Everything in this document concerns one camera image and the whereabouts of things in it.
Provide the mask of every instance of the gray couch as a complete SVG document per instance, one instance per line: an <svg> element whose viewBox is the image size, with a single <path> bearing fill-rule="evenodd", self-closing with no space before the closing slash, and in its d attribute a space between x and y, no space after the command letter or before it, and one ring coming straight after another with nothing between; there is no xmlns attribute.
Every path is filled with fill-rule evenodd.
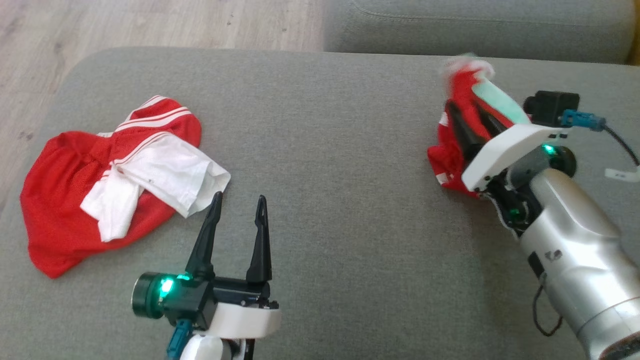
<svg viewBox="0 0 640 360"><path fill-rule="evenodd" d="M633 0L330 0L324 50L623 63Z"/></svg>
<svg viewBox="0 0 640 360"><path fill-rule="evenodd" d="M33 161L62 131L114 129L155 94L202 122L201 149L232 174L214 249L216 273L242 277L259 194L269 202L273 298L284 311L256 359L583 359L566 326L534 328L538 286L489 202L448 192L426 161L445 95L445 57L172 48L113 49L61 86ZM575 91L640 149L640 69L489 59L518 102ZM630 160L603 133L576 130L576 181L640 261L637 184L604 178ZM135 318L145 271L180 272L204 213L174 216L139 242L56 280L26 251L16 183L0 217L0 359L161 359L172 328ZM546 299L541 323L556 314Z"/></svg>

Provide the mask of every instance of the seam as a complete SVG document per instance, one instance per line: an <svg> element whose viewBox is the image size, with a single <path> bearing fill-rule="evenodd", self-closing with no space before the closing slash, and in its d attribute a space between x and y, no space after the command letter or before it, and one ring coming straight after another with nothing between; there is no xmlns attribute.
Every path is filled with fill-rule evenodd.
<svg viewBox="0 0 640 360"><path fill-rule="evenodd" d="M363 15L366 15L374 19L387 20L387 21L449 22L449 21L455 20L460 22L473 22L473 23L498 22L503 24L553 25L553 26L560 26L564 28L613 28L616 26L616 25L600 26L600 25L589 25L589 24L563 24L561 22L552 22L552 21L504 20L504 19L492 19L492 18L473 18L473 17L455 17L455 16L398 15L398 14L391 14L391 13L372 12L360 6L356 2L356 0L349 0L349 2L353 5L353 7L356 10L361 12Z"/></svg>

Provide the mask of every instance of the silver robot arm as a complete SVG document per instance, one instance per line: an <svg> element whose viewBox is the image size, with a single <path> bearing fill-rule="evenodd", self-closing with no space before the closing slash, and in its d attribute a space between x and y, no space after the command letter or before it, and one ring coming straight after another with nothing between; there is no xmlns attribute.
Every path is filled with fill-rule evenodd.
<svg viewBox="0 0 640 360"><path fill-rule="evenodd" d="M536 298L545 291L588 359L640 360L640 271L618 227L571 180L573 153L546 143L559 130L515 124L475 154L464 151L474 138L456 133L473 154L462 180L494 203L540 281ZM536 322L546 336L560 324L546 332Z"/></svg>
<svg viewBox="0 0 640 360"><path fill-rule="evenodd" d="M530 182L542 211L519 244L588 359L640 359L640 271L620 230L564 173Z"/></svg>

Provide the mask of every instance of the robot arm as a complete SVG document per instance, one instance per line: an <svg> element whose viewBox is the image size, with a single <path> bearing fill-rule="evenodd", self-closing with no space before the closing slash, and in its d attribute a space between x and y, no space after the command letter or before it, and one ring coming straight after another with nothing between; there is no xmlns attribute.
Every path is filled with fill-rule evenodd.
<svg viewBox="0 0 640 360"><path fill-rule="evenodd" d="M465 152L473 135L455 133L461 153L473 154L465 186L493 201L588 359L640 359L640 271L618 227L571 180L573 153L545 144L559 129L515 124L473 152Z"/></svg>
<svg viewBox="0 0 640 360"><path fill-rule="evenodd" d="M282 313L270 301L271 250L267 202L260 196L258 232L246 279L218 277L211 254L222 193L213 197L183 274L147 272L131 295L137 316L167 317L175 327L167 360L251 360L255 339L277 331Z"/></svg>

